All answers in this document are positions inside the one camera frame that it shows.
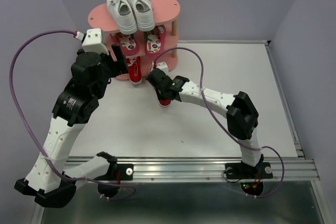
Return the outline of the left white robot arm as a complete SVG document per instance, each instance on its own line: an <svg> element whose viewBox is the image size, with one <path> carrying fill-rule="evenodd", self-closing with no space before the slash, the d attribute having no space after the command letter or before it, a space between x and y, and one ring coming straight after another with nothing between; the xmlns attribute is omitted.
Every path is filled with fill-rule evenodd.
<svg viewBox="0 0 336 224"><path fill-rule="evenodd" d="M111 78L128 73L127 60L119 45L112 45L116 58L109 52L79 50L71 66L72 77L58 96L52 110L50 128L39 156L30 173L16 181L14 188L33 196L45 208L62 208L87 182L98 184L98 192L106 199L116 199L126 168L117 158L100 152L93 159L65 170L70 151L92 113L99 106Z"/></svg>

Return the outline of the white sneaker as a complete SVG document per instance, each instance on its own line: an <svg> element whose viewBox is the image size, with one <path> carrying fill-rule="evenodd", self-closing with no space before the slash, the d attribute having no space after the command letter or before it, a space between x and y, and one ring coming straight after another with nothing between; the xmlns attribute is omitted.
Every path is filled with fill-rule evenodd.
<svg viewBox="0 0 336 224"><path fill-rule="evenodd" d="M106 6L122 34L131 35L137 31L137 24L127 0L107 0Z"/></svg>
<svg viewBox="0 0 336 224"><path fill-rule="evenodd" d="M155 27L153 6L150 0L128 0L135 15L138 30L147 32Z"/></svg>

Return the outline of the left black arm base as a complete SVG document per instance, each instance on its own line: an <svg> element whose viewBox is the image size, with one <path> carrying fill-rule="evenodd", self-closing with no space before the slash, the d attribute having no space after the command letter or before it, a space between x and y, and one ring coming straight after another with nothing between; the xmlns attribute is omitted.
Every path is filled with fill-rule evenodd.
<svg viewBox="0 0 336 224"><path fill-rule="evenodd" d="M132 163L119 164L118 159L106 152L96 155L103 165L107 164L106 171L103 171L94 180L104 181L98 184L97 190L101 198L107 201L124 200L133 196L136 192L134 186L120 186L121 181L133 179L134 165Z"/></svg>

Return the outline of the red canvas sneaker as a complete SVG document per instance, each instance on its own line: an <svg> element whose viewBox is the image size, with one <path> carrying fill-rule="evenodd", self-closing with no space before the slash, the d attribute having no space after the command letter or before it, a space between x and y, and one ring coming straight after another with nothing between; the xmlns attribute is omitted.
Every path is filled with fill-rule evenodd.
<svg viewBox="0 0 336 224"><path fill-rule="evenodd" d="M140 84L142 81L141 72L141 57L127 58L127 65L129 69L129 79L133 85Z"/></svg>
<svg viewBox="0 0 336 224"><path fill-rule="evenodd" d="M161 107L167 108L171 105L172 101L170 99L163 98L163 96L160 94L158 89L155 89L155 93L156 93L156 96L157 96L158 103Z"/></svg>

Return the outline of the pink patterned flip-flop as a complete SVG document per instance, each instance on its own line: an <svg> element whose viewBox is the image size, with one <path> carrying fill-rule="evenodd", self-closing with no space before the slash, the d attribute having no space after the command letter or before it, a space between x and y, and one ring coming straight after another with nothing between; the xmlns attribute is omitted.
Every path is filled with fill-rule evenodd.
<svg viewBox="0 0 336 224"><path fill-rule="evenodd" d="M122 33L110 34L112 42L118 44L125 56L132 56L139 52L139 45L134 38L134 34L125 35Z"/></svg>
<svg viewBox="0 0 336 224"><path fill-rule="evenodd" d="M153 30L144 33L145 55L157 57L164 51L166 28L165 25L155 26Z"/></svg>

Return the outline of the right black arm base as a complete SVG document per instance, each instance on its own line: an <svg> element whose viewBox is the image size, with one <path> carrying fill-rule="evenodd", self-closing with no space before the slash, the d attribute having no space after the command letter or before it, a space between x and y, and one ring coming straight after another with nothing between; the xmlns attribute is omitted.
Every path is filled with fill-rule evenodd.
<svg viewBox="0 0 336 224"><path fill-rule="evenodd" d="M251 179L252 182L241 182L244 193L252 196L261 196L264 189L263 179L272 179L273 173L269 162L264 162L264 155L256 166L252 167L243 162L225 165L222 177L229 183L238 183L241 180Z"/></svg>

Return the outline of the aluminium front rail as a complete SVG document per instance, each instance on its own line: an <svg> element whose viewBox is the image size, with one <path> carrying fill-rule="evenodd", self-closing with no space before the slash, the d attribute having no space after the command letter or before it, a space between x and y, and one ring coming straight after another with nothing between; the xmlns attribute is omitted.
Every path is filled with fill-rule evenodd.
<svg viewBox="0 0 336 224"><path fill-rule="evenodd" d="M238 158L118 158L133 164L133 183L219 183L226 165ZM285 182L319 181L313 160L285 158Z"/></svg>

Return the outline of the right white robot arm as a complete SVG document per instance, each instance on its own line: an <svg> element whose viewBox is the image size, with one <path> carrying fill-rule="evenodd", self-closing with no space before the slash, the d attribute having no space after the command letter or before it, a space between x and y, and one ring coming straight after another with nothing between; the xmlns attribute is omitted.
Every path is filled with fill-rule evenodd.
<svg viewBox="0 0 336 224"><path fill-rule="evenodd" d="M146 80L155 89L159 101L176 100L198 105L223 116L227 131L238 141L242 156L241 170L253 177L260 172L261 150L257 140L259 113L248 94L225 94L208 88L201 88L186 77L171 79L167 70L151 68Z"/></svg>

